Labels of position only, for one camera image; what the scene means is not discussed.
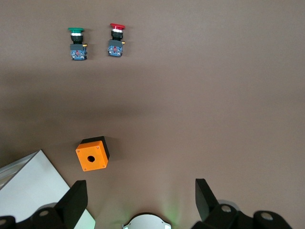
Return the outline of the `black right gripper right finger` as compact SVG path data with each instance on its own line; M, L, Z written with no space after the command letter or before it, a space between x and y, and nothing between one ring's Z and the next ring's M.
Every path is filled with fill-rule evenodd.
M193 229L290 229L279 214L259 210L252 217L232 205L220 204L204 178L195 180L195 202L201 220Z

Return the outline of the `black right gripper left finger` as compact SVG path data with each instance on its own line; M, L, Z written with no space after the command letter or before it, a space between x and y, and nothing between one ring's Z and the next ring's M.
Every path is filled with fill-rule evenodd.
M1 216L2 229L73 229L88 205L85 180L76 181L54 207L35 211L29 218L16 222L13 216Z

